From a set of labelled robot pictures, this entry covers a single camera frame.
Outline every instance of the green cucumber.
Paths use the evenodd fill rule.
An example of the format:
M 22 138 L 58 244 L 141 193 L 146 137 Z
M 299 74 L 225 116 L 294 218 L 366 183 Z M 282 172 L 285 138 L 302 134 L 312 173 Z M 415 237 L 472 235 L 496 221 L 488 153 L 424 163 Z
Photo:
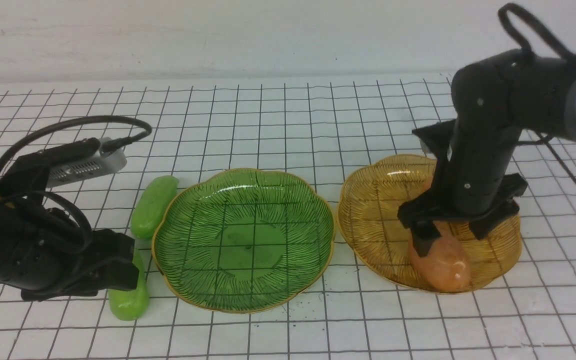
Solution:
M 132 212 L 130 231 L 137 239 L 150 240 L 160 225 L 172 199 L 177 195 L 179 179 L 165 175 L 155 178 L 141 195 Z
M 110 311 L 121 321 L 135 321 L 146 312 L 150 303 L 148 287 L 146 287 L 146 272 L 144 272 L 144 261 L 135 249 L 132 255 L 132 263 L 139 269 L 137 287 L 130 291 L 115 289 L 108 290 L 108 303 Z

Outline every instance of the robotic arm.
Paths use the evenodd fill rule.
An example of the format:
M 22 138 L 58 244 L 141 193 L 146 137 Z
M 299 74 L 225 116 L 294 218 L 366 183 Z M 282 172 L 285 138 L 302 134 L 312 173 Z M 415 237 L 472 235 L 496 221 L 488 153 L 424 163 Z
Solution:
M 148 123 L 123 116 L 62 121 L 19 140 L 0 158 L 0 173 L 23 148 L 53 132 L 98 123 L 137 126 L 121 139 L 85 139 L 19 157 L 0 178 L 0 284 L 21 290 L 25 301 L 95 296 L 99 290 L 134 290 L 135 240 L 107 228 L 93 230 L 73 203 L 46 188 L 104 176 L 126 165 L 123 146 L 152 132 Z M 50 199 L 61 209 L 46 209 Z
M 535 30 L 559 57 L 535 55 L 508 12 Z M 540 138 L 529 144 L 550 146 L 553 137 L 576 142 L 576 54 L 519 5 L 506 4 L 498 16 L 521 49 L 457 71 L 451 86 L 457 119 L 413 131 L 437 158 L 430 189 L 398 210 L 420 256 L 439 238 L 433 221 L 468 222 L 475 237 L 483 239 L 518 214 L 513 198 L 523 195 L 528 183 L 518 173 L 505 173 L 516 146 L 525 145 L 519 141 L 523 130 Z

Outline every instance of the amber glass plate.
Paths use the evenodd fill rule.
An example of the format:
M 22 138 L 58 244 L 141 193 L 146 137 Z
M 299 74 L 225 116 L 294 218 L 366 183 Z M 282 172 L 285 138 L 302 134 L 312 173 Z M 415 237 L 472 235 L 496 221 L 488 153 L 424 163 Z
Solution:
M 435 160 L 419 155 L 393 155 L 352 173 L 343 184 L 337 216 L 340 232 L 354 253 L 373 271 L 398 285 L 439 292 L 414 271 L 408 256 L 412 235 L 397 219 L 402 203 L 423 192 Z M 504 275 L 519 260 L 519 217 L 507 219 L 487 238 L 475 239 L 467 223 L 451 223 L 471 262 L 471 292 Z
M 172 200 L 152 255 L 174 294 L 201 308 L 254 313 L 312 285 L 330 262 L 334 216 L 301 178 L 233 169 Z

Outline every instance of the cable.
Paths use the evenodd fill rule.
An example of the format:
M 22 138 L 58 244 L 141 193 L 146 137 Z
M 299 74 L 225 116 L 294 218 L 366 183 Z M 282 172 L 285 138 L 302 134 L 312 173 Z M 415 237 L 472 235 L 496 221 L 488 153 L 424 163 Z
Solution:
M 533 52 L 533 47 L 531 46 L 528 39 L 524 37 L 510 22 L 508 18 L 508 13 L 513 13 L 517 18 L 521 19 L 530 29 L 532 29 L 539 37 L 548 45 L 559 57 L 565 60 L 572 59 L 575 55 L 572 51 L 568 50 L 566 46 L 544 25 L 539 19 L 537 19 L 534 14 L 525 8 L 509 2 L 503 5 L 497 12 L 499 21 L 503 30 L 508 34 L 517 44 L 521 47 L 523 54 L 528 59 L 533 59 L 535 53 Z
M 121 146 L 125 146 L 128 144 L 132 144 L 135 141 L 139 141 L 144 137 L 153 132 L 153 127 L 150 126 L 147 122 L 142 120 L 137 120 L 135 118 L 130 118 L 126 116 L 114 116 L 114 115 L 102 115 L 102 116 L 87 116 L 82 118 L 74 118 L 71 120 L 66 120 L 58 123 L 53 123 L 53 125 L 48 125 L 42 129 L 36 130 L 35 132 L 31 132 L 27 136 L 23 137 L 16 143 L 4 152 L 4 154 L 0 157 L 0 175 L 3 169 L 6 167 L 6 164 L 28 144 L 45 137 L 46 135 L 50 135 L 54 132 L 59 132 L 64 129 L 74 128 L 76 126 L 83 126 L 83 125 L 91 125 L 91 124 L 107 124 L 107 123 L 115 123 L 115 124 L 124 124 L 124 125 L 132 125 L 137 126 L 138 128 L 143 129 L 144 131 L 138 133 L 135 136 L 128 136 L 122 137 L 118 139 L 118 141 L 112 142 L 112 145 L 107 146 L 106 151 L 114 151 Z
M 546 138 L 543 137 L 541 134 L 537 133 L 537 136 L 542 139 L 542 141 L 544 141 Z M 566 165 L 566 162 L 564 162 L 562 160 L 562 157 L 560 157 L 560 155 L 555 151 L 555 149 L 553 148 L 553 146 L 548 142 L 548 141 L 544 141 L 543 145 L 546 146 L 546 148 L 548 148 L 548 150 L 550 150 L 550 152 L 552 153 L 553 157 L 555 157 L 555 159 L 557 160 L 557 162 L 560 164 L 560 166 L 564 169 L 564 171 L 566 172 L 566 174 L 568 175 L 568 177 L 570 177 L 570 180 L 572 180 L 572 182 L 574 183 L 574 185 L 576 185 L 576 176 L 572 173 L 572 171 L 570 171 L 569 167 Z
M 548 135 L 538 139 L 537 141 L 519 141 L 517 146 L 526 146 L 526 145 L 545 145 L 551 142 L 552 139 L 555 139 L 553 135 Z
M 60 241 L 59 237 L 56 237 L 50 240 L 50 243 L 53 244 L 55 248 L 67 254 L 77 254 L 84 251 L 84 249 L 86 249 L 90 245 L 90 243 L 92 242 L 92 226 L 90 226 L 88 218 L 82 212 L 82 210 L 80 210 L 80 208 L 75 206 L 74 203 L 71 203 L 60 194 L 41 190 L 23 191 L 21 193 L 1 198 L 0 203 L 7 203 L 11 200 L 23 198 L 24 196 L 28 196 L 30 194 L 39 194 L 41 196 L 44 196 L 45 198 L 54 201 L 55 203 L 57 203 L 57 205 L 66 210 L 70 214 L 72 219 L 75 221 L 75 223 L 78 225 L 80 238 L 82 239 L 82 244 L 77 246 L 68 241 Z

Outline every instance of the green plate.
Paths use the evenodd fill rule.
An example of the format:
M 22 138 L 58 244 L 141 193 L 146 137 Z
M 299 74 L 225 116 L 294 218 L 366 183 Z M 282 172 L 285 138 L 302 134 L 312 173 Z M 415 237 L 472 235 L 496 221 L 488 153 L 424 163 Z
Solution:
M 301 178 L 233 169 L 178 194 L 152 239 L 170 290 L 201 308 L 261 312 L 312 285 L 332 257 L 335 223 Z

